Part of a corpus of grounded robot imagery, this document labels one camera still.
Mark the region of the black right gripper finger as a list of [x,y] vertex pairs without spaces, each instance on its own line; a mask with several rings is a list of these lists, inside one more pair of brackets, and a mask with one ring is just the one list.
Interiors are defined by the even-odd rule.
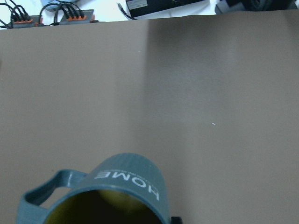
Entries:
[[182,224],[181,217],[171,217],[171,224]]

